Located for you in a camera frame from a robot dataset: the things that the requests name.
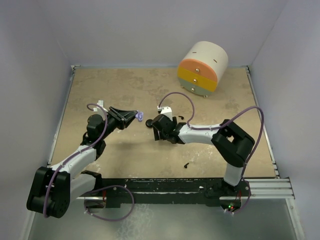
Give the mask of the purple earbud charging case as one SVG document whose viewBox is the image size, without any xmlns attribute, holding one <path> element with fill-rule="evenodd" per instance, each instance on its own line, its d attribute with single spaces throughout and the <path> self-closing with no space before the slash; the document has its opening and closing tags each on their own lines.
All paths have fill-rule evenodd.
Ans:
<svg viewBox="0 0 320 240">
<path fill-rule="evenodd" d="M 138 111 L 135 115 L 135 118 L 138 120 L 138 122 L 142 122 L 144 118 L 144 113 L 142 111 Z"/>
</svg>

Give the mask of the black earbud charging case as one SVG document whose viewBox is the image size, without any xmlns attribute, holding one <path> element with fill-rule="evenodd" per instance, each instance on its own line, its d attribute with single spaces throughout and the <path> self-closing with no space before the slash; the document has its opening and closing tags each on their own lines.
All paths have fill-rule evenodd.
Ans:
<svg viewBox="0 0 320 240">
<path fill-rule="evenodd" d="M 147 128 L 153 128 L 153 120 L 152 119 L 147 119 L 145 121 L 145 125 Z"/>
</svg>

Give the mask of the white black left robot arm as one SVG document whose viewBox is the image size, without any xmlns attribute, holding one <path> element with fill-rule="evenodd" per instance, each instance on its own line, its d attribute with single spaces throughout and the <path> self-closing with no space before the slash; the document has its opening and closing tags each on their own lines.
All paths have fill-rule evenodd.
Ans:
<svg viewBox="0 0 320 240">
<path fill-rule="evenodd" d="M 141 122 L 143 113 L 113 107 L 105 109 L 93 103 L 87 108 L 94 114 L 87 119 L 86 132 L 76 151 L 53 166 L 36 170 L 26 202 L 29 211 L 45 218 L 61 218 L 78 197 L 98 196 L 107 191 L 108 186 L 103 185 L 101 174 L 84 169 L 103 154 L 107 136 L 115 129 L 124 130 L 135 119 Z"/>
</svg>

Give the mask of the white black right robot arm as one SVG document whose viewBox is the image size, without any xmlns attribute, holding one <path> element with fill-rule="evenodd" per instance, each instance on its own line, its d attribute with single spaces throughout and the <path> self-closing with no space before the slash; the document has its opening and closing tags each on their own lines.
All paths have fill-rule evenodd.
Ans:
<svg viewBox="0 0 320 240">
<path fill-rule="evenodd" d="M 255 140 L 236 123 L 225 119 L 222 124 L 213 126 L 193 126 L 177 122 L 164 114 L 155 117 L 151 124 L 154 139 L 166 140 L 172 144 L 207 144 L 213 145 L 227 162 L 223 177 L 222 190 L 228 196 L 240 190 L 245 161 L 252 152 Z"/>
</svg>

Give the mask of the round three-drawer storage box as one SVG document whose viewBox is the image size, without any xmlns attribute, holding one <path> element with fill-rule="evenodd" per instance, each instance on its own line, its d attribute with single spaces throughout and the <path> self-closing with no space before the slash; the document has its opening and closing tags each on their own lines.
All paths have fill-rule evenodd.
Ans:
<svg viewBox="0 0 320 240">
<path fill-rule="evenodd" d="M 217 88 L 229 64 L 226 51 L 209 41 L 195 43 L 177 67 L 182 88 L 207 98 Z"/>
</svg>

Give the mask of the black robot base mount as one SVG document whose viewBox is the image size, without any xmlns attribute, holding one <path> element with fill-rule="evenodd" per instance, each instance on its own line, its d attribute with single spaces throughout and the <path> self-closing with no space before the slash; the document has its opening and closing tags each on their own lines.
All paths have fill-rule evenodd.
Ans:
<svg viewBox="0 0 320 240">
<path fill-rule="evenodd" d="M 201 178 L 103 178 L 95 173 L 87 200 L 104 199 L 106 208 L 121 204 L 205 205 L 237 210 L 251 197 L 250 185 L 241 180 L 230 186 L 221 177 Z"/>
</svg>

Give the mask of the aluminium frame rail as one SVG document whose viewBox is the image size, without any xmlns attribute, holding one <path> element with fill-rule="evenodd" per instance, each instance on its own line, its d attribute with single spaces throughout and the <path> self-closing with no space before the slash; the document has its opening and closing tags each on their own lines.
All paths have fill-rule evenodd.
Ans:
<svg viewBox="0 0 320 240">
<path fill-rule="evenodd" d="M 289 178 L 248 178 L 251 198 L 254 199 L 286 199 L 293 198 Z"/>
</svg>

